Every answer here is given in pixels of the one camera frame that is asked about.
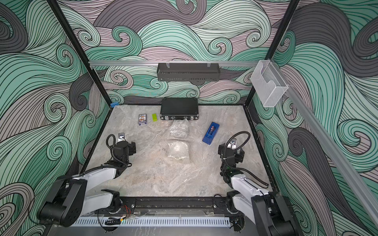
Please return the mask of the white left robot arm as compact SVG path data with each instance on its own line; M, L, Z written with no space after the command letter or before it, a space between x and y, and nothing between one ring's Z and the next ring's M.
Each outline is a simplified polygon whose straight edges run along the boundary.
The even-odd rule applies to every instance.
M99 194L89 195L91 189L119 177L131 166L129 157L136 153L136 144L119 141L109 149L112 158L105 164L77 176L56 179L36 214L41 223L69 227L79 217L96 210L104 209L111 214L121 210L118 191L103 189Z

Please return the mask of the clear bubble wrap sheet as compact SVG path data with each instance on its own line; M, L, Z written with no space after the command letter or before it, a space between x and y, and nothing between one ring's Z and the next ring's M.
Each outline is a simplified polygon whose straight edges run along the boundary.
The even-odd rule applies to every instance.
M169 128L169 133L174 138L186 138L189 134L189 121L186 119L174 120Z
M169 158L176 160L188 159L190 157L190 145L186 141L170 140L167 142L166 154Z

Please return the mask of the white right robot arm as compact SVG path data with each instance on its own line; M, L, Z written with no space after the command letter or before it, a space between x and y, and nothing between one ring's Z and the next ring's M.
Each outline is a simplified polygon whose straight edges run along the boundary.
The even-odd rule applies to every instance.
M227 194L227 207L232 213L242 213L255 224L260 236L299 236L293 215L278 192L270 192L249 179L236 164L243 161L244 151L219 145L220 175L232 189Z

